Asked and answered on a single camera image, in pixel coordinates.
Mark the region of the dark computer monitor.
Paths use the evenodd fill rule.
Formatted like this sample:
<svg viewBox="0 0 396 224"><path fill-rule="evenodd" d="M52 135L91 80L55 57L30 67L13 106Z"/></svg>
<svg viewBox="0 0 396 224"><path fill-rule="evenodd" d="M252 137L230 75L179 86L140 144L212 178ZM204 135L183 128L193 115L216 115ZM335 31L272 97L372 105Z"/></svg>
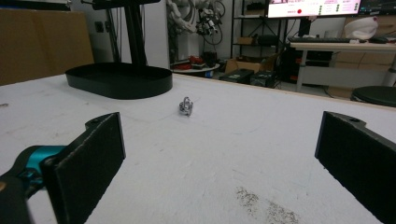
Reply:
<svg viewBox="0 0 396 224"><path fill-rule="evenodd" d="M396 15L396 0L361 0L360 15Z"/></svg>

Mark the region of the white desk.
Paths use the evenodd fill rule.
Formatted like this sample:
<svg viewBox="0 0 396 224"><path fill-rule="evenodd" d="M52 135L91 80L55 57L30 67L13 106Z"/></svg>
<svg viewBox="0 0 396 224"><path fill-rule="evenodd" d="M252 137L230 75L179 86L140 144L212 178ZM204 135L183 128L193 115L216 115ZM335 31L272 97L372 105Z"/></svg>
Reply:
<svg viewBox="0 0 396 224"><path fill-rule="evenodd" d="M391 87L396 82L396 44L291 42L290 46L303 52L295 88L296 92L299 92L304 84L342 88L358 88L374 85ZM337 67L307 66L305 62L307 52L310 50L382 54L392 53L394 58L387 72Z"/></svg>

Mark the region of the computer monitor with pink screen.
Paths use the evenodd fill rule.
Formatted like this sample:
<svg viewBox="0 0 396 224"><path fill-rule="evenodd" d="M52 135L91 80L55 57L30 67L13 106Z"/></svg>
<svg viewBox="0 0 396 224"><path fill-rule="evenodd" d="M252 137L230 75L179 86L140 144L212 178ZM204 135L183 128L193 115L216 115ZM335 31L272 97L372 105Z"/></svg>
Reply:
<svg viewBox="0 0 396 224"><path fill-rule="evenodd" d="M268 18L355 15L361 0L269 0Z"/></svg>

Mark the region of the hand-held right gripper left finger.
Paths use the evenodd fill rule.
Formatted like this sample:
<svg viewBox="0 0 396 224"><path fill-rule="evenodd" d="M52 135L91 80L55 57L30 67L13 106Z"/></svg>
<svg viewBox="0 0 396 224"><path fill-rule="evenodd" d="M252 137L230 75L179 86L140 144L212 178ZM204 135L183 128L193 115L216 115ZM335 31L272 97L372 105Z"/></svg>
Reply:
<svg viewBox="0 0 396 224"><path fill-rule="evenodd" d="M86 123L86 131L41 162L58 224L84 224L125 159L118 112Z"/></svg>

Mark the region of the round white side table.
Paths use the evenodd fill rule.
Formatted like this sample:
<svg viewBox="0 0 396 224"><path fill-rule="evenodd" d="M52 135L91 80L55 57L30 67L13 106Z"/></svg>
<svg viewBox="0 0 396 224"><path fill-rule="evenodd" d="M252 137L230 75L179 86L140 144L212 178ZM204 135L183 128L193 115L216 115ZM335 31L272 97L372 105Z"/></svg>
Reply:
<svg viewBox="0 0 396 224"><path fill-rule="evenodd" d="M214 75L214 71L219 68L219 64L216 63L213 67L204 67L202 69L172 69L173 73L194 76L194 77L207 77L212 78Z"/></svg>

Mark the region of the large cardboard box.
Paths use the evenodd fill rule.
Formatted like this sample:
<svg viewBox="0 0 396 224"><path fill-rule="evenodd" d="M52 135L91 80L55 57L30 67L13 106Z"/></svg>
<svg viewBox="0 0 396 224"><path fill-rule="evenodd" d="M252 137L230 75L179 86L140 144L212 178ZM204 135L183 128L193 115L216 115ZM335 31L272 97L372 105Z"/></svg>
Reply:
<svg viewBox="0 0 396 224"><path fill-rule="evenodd" d="M92 62L82 12L0 8L0 86Z"/></svg>

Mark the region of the open cardboard box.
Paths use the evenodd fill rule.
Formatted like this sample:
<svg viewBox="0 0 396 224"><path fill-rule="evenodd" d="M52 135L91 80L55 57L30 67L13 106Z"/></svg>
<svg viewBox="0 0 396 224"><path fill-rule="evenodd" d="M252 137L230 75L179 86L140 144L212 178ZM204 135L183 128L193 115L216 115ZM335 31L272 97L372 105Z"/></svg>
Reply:
<svg viewBox="0 0 396 224"><path fill-rule="evenodd" d="M243 62L237 59L229 59L226 63L225 73L229 74L237 69L249 69L255 73L259 71L273 71L276 63L276 56L267 57L260 60L258 63Z"/></svg>

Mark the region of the black case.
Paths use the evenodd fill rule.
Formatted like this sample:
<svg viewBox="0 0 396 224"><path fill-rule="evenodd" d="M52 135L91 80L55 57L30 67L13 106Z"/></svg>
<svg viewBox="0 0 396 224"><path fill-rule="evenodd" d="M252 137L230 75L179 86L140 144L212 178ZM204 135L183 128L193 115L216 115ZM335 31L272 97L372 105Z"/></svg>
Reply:
<svg viewBox="0 0 396 224"><path fill-rule="evenodd" d="M250 84L265 88L273 88L276 83L276 76L272 72L260 71L250 77Z"/></svg>
<svg viewBox="0 0 396 224"><path fill-rule="evenodd" d="M254 74L253 70L250 69L236 69L231 73L221 76L219 79L223 81L229 81L234 83L249 84L250 77Z"/></svg>

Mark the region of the stacked cardboard boxes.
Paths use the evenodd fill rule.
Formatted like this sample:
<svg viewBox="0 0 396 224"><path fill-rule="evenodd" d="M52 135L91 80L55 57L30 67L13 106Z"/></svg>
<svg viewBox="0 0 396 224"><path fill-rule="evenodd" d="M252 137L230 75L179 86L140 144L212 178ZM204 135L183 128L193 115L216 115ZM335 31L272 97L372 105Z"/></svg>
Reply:
<svg viewBox="0 0 396 224"><path fill-rule="evenodd" d="M375 37L396 38L396 15L378 16L378 28ZM393 53L369 53L369 52L335 52L334 67L375 70L387 72L393 62ZM340 87L326 87L325 92L332 98L349 99L352 89Z"/></svg>

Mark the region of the black stand post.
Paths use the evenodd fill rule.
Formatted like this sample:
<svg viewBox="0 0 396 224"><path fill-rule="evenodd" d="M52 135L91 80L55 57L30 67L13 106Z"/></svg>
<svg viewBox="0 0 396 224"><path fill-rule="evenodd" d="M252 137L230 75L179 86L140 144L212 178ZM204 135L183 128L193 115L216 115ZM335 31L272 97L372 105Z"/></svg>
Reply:
<svg viewBox="0 0 396 224"><path fill-rule="evenodd" d="M129 39L132 63L146 66L148 64L140 6L159 3L161 0L92 0L94 10L123 7Z"/></svg>

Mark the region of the white cap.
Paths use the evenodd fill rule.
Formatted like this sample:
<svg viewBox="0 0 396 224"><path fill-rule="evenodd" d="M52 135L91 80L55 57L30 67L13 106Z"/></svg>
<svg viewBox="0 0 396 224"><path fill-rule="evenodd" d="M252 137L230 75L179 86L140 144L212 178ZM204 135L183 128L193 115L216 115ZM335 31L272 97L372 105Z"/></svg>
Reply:
<svg viewBox="0 0 396 224"><path fill-rule="evenodd" d="M377 17L367 17L349 22L345 26L346 38L370 39L378 27Z"/></svg>

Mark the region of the black metal shelf rack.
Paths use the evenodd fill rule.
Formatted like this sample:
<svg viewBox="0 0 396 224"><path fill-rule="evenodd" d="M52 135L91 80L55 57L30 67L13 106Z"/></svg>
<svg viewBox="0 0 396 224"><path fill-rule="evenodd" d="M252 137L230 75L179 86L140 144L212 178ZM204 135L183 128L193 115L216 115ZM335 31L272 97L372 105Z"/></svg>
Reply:
<svg viewBox="0 0 396 224"><path fill-rule="evenodd" d="M280 52L288 22L267 16L268 0L233 0L230 57L262 58Z"/></svg>

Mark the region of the black oval stand base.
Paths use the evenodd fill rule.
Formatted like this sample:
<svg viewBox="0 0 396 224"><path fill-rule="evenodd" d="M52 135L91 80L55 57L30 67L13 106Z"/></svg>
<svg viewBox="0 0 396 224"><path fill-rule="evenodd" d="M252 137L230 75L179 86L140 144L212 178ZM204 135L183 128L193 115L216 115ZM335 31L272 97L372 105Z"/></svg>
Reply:
<svg viewBox="0 0 396 224"><path fill-rule="evenodd" d="M173 88L170 70L132 63L86 64L65 74L70 87L119 100L149 98Z"/></svg>

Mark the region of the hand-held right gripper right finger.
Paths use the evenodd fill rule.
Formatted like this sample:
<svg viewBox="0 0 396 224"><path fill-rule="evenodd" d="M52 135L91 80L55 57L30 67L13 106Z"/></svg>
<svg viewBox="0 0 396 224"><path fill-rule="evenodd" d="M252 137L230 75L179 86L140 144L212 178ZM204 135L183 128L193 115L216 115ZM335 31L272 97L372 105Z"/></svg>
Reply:
<svg viewBox="0 0 396 224"><path fill-rule="evenodd" d="M366 123L325 111L317 160L383 224L396 224L396 143Z"/></svg>

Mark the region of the black keyboard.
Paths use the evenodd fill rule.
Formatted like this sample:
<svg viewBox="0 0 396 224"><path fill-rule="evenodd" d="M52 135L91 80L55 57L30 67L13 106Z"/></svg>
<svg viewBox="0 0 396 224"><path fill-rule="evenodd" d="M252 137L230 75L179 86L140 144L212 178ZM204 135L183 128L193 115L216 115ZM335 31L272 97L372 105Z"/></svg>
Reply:
<svg viewBox="0 0 396 224"><path fill-rule="evenodd" d="M288 37L292 43L349 43L349 38Z"/></svg>

